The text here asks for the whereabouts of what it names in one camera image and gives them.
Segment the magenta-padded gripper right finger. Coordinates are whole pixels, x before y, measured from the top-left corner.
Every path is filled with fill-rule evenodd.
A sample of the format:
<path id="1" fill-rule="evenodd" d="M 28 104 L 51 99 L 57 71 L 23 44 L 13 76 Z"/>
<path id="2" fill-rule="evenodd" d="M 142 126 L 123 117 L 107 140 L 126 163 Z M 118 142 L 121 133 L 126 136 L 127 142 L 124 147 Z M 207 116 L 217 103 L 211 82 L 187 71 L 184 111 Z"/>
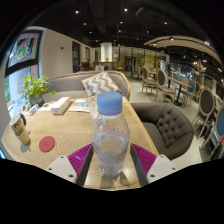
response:
<path id="1" fill-rule="evenodd" d="M 141 186 L 145 186 L 177 171 L 165 155 L 154 155 L 150 151 L 132 144 L 130 154 Z"/>

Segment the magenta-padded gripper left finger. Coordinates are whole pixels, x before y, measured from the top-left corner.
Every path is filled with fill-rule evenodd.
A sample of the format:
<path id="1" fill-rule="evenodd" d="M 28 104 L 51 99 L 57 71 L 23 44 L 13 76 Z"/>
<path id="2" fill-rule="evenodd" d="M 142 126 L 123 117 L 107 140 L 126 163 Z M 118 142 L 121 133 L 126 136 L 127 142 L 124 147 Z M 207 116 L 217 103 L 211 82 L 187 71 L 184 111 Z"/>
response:
<path id="1" fill-rule="evenodd" d="M 69 156 L 59 155 L 46 171 L 79 186 L 84 186 L 93 156 L 91 144 L 78 149 Z"/>

